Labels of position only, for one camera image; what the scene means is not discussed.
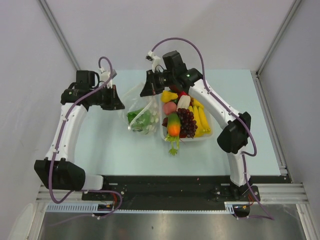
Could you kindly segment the dark red toy apple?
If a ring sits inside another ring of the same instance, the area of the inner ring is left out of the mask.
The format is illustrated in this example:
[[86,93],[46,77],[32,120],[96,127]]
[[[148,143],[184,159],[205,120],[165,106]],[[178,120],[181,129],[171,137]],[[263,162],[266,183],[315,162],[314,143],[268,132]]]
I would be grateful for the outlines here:
[[184,91],[181,87],[178,87],[178,86],[176,86],[176,85],[171,85],[171,86],[169,86],[169,89],[170,89],[173,93],[176,93],[176,94],[178,94],[178,95]]

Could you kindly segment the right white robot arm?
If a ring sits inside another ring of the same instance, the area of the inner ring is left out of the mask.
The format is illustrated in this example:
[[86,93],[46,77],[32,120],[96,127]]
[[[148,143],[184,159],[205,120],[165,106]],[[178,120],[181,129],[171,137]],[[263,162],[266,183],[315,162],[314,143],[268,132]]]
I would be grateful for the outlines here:
[[[166,53],[162,58],[149,51],[146,59],[152,64],[146,71],[146,80],[140,92],[141,97],[161,94],[166,87],[175,86],[204,105],[222,129],[217,138],[219,147],[226,152],[230,168],[231,196],[242,201],[249,194],[250,175],[244,161],[250,132],[251,116],[239,112],[224,101],[205,79],[204,71],[187,68],[180,53],[176,50]],[[157,65],[163,60],[165,69],[158,71]]]

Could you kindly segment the green toy lettuce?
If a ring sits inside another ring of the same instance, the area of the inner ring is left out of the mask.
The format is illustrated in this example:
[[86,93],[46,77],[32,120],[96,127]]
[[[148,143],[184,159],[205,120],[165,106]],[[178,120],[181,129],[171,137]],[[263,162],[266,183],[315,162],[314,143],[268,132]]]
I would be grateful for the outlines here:
[[157,130],[157,124],[159,123],[159,114],[157,111],[140,108],[128,112],[126,117],[129,131],[140,132],[146,135],[155,133]]

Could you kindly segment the yellow toy pear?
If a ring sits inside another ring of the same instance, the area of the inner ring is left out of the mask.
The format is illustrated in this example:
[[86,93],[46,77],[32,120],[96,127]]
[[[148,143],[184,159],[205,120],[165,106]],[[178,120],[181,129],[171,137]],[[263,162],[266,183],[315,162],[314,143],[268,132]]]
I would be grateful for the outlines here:
[[161,95],[161,97],[160,97],[160,100],[161,100],[163,103],[168,103],[168,102],[170,102],[170,101],[176,100],[177,98],[178,98],[178,94],[177,94],[177,93],[164,90],[164,91],[162,92],[162,95]]

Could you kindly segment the clear zip top bag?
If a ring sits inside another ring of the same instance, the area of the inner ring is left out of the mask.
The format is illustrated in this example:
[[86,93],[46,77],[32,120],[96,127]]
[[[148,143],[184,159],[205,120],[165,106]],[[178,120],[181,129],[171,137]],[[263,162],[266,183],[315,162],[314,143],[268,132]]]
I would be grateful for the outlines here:
[[160,109],[155,96],[140,96],[143,87],[144,84],[139,83],[121,97],[124,109],[119,112],[119,117],[128,131],[150,135],[158,129]]

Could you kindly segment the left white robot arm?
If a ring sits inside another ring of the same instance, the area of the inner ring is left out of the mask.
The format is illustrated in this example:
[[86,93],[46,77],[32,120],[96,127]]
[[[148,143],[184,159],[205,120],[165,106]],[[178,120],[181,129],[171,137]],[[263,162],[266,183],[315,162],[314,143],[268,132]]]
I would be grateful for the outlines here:
[[101,73],[78,70],[76,80],[61,94],[61,111],[51,147],[43,160],[36,160],[34,170],[47,189],[93,190],[100,200],[110,196],[111,188],[104,178],[88,174],[75,164],[75,150],[82,123],[92,106],[106,111],[123,110],[116,86],[112,79],[116,71]]

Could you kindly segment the green orange toy mango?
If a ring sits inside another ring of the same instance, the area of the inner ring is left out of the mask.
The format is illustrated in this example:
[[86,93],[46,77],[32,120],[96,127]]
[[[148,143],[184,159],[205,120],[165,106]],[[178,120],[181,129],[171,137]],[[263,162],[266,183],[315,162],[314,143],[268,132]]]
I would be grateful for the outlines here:
[[167,133],[171,137],[179,137],[180,136],[181,121],[180,121],[180,118],[176,112],[173,112],[168,116],[166,128],[167,128]]

